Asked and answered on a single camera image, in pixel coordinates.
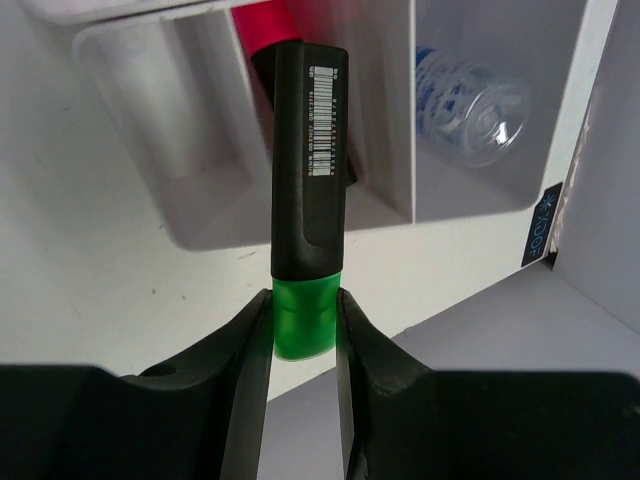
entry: gray surface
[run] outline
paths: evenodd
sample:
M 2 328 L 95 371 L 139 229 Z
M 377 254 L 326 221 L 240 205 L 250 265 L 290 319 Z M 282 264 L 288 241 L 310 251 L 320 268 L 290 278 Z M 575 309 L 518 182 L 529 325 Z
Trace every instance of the gray surface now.
M 535 265 L 395 341 L 436 369 L 604 370 L 640 376 L 640 336 Z M 342 478 L 335 371 L 270 402 L 260 480 Z
M 640 332 L 640 2 L 623 0 L 596 80 L 558 273 Z

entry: clear plastic bottle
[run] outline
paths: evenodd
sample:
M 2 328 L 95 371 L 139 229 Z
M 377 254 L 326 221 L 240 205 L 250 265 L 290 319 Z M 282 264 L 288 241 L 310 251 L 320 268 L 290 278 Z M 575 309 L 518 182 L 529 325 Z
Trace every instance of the clear plastic bottle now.
M 432 48 L 416 52 L 416 128 L 471 166 L 498 160 L 520 137 L 531 110 L 522 80 Z

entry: black label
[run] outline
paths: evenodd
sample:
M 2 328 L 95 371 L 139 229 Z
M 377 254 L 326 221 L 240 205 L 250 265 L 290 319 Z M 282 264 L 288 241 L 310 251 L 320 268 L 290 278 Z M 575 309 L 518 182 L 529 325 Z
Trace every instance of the black label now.
M 524 256 L 522 257 L 523 267 L 541 259 L 544 255 L 561 192 L 562 182 L 547 188 L 536 205 L 533 211 L 533 218 L 531 219 L 531 227 L 529 228 L 529 236 L 527 237 Z

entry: white organizer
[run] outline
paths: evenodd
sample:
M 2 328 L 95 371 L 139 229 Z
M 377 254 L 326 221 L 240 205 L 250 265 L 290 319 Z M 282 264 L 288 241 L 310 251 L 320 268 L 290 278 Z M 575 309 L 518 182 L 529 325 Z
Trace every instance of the white organizer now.
M 158 11 L 202 0 L 21 0 L 39 18 L 57 25 L 76 25 L 144 12 Z M 225 6 L 250 0 L 218 0 Z
M 0 129 L 8 252 L 0 304 L 13 320 L 0 323 L 0 337 L 11 339 L 0 342 L 0 360 L 140 372 L 269 286 L 271 114 L 235 35 L 232 3 L 84 25 L 75 39 L 91 93 L 144 186 L 85 82 L 45 58 L 10 5 L 0 5 L 8 52 L 0 67 L 10 74 L 0 77 L 0 102 L 14 112 Z M 616 5 L 290 1 L 308 39 L 350 52 L 360 181 L 348 193 L 343 284 L 385 334 L 520 270 L 533 204 L 567 176 Z M 413 126 L 417 42 L 532 83 L 531 128 L 509 158 L 470 171 L 424 153 Z M 242 245 L 257 246 L 227 248 Z M 274 360 L 270 397 L 334 362 L 333 354 Z
M 289 3 L 305 38 L 350 53 L 350 141 L 360 181 L 348 191 L 349 231 L 524 212 L 564 180 L 614 0 Z M 531 120 L 506 158 L 465 167 L 433 156 L 416 138 L 416 44 L 530 83 Z M 74 52 L 179 245 L 268 242 L 269 113 L 227 3 L 91 26 Z

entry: white wall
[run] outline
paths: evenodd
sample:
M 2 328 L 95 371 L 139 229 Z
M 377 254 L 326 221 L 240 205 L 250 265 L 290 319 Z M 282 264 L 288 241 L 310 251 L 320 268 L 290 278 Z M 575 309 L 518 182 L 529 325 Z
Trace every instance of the white wall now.
M 565 212 L 557 272 L 640 332 L 640 2 L 622 0 Z

